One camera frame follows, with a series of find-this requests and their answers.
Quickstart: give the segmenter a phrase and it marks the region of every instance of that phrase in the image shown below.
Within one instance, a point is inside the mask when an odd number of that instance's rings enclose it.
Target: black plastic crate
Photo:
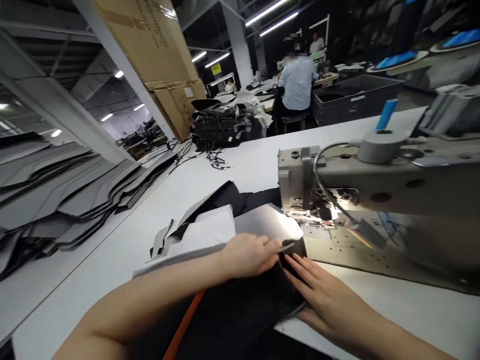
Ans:
[[[397,98],[403,83],[402,80],[362,74],[313,90],[313,117],[322,127],[380,115],[385,101]]]

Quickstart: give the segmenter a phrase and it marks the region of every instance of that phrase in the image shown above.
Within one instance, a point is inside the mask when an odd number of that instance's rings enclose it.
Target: sewing machine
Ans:
[[[309,258],[479,294],[480,139],[376,130],[281,150],[278,178]]]

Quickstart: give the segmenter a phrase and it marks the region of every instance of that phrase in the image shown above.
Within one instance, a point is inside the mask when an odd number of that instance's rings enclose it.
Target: cardboard box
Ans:
[[[205,86],[201,80],[184,84],[171,84],[154,91],[157,105],[179,141],[190,135],[192,114],[196,111],[192,100],[205,99]]]
[[[199,79],[170,0],[94,0],[144,84]]]

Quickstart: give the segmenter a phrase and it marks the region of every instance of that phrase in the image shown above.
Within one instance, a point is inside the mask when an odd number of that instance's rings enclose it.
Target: orange strap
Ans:
[[[187,332],[190,322],[192,321],[195,311],[197,310],[197,307],[199,306],[204,294],[205,290],[202,290],[194,296],[162,360],[175,360],[175,358],[177,357],[180,343],[182,342],[182,339]]]

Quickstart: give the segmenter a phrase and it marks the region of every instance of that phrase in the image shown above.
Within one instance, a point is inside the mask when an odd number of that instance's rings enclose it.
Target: person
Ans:
[[[155,326],[174,303],[268,271],[281,246],[279,239],[238,234],[219,252],[130,280],[87,311],[53,360],[126,359],[126,344]],[[453,359],[380,315],[315,262],[296,254],[285,258],[304,282],[287,271],[286,276],[312,308],[297,317],[333,343],[361,358]]]
[[[237,88],[235,87],[235,84],[232,82],[232,78],[229,78],[226,81],[225,92],[226,93],[232,93],[234,91],[237,91]]]
[[[287,65],[280,74],[277,97],[273,104],[275,127],[279,134],[283,133],[282,117],[300,115],[310,107],[312,84],[319,78],[303,42],[296,41],[292,45],[287,59]]]
[[[318,53],[325,47],[325,42],[323,37],[319,37],[319,33],[315,31],[313,33],[313,42],[310,44],[310,55]]]

